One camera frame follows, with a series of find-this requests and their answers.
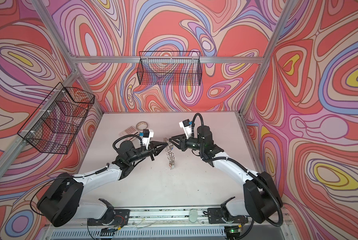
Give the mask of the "metal disc key ring holder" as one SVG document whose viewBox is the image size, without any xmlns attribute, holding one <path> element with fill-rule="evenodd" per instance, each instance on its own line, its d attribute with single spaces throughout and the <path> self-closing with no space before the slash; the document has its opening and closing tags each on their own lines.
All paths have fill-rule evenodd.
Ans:
<svg viewBox="0 0 358 240">
<path fill-rule="evenodd" d="M 165 148 L 165 151 L 169 160 L 169 167 L 171 170 L 173 170 L 175 168 L 175 155 L 173 153 L 174 145 L 169 141 L 168 138 L 164 138 L 164 142 L 168 144 Z"/>
</svg>

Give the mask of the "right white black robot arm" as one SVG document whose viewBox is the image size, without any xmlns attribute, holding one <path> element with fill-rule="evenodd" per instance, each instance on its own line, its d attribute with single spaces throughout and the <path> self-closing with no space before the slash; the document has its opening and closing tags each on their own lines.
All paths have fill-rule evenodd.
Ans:
<svg viewBox="0 0 358 240">
<path fill-rule="evenodd" d="M 198 151 L 203 162 L 227 174 L 243 189 L 242 199 L 231 197 L 220 205 L 221 217 L 225 221 L 247 216 L 259 224 L 283 225 L 283 203 L 268 173 L 253 171 L 232 159 L 215 144 L 210 127 L 204 124 L 200 113 L 196 113 L 192 120 L 181 121 L 179 126 L 184 133 L 171 137 L 170 143 L 183 152 L 188 149 Z"/>
</svg>

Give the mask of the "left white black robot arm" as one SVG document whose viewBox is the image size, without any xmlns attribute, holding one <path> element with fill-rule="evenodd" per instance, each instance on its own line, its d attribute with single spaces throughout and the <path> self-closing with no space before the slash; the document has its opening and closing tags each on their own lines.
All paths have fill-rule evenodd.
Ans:
<svg viewBox="0 0 358 240">
<path fill-rule="evenodd" d="M 120 137 L 112 144 L 118 154 L 112 163 L 88 173 L 58 175 L 36 204 L 40 215 L 46 217 L 54 227 L 80 219 L 86 219 L 92 226 L 110 226 L 116 220 L 120 220 L 119 227 L 125 225 L 126 220 L 107 200 L 101 198 L 90 202 L 82 197 L 103 185 L 126 178 L 145 159 L 153 161 L 168 143 L 153 141 L 152 137 L 150 131 Z"/>
</svg>

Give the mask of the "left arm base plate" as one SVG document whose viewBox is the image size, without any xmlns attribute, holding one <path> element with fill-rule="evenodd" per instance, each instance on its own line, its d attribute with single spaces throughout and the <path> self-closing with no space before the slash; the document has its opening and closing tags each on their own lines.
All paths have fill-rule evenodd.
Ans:
<svg viewBox="0 0 358 240">
<path fill-rule="evenodd" d="M 100 219 L 88 219 L 88 226 L 125 226 L 128 224 L 131 210 L 113 209 L 107 210 Z"/>
</svg>

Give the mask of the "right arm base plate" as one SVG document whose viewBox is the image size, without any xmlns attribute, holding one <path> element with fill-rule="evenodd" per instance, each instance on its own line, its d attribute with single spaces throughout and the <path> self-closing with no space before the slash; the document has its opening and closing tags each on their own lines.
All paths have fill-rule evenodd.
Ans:
<svg viewBox="0 0 358 240">
<path fill-rule="evenodd" d="M 223 208 L 208 208 L 203 212 L 208 217 L 210 224 L 241 224 L 245 225 L 249 222 L 246 216 L 232 216 Z"/>
</svg>

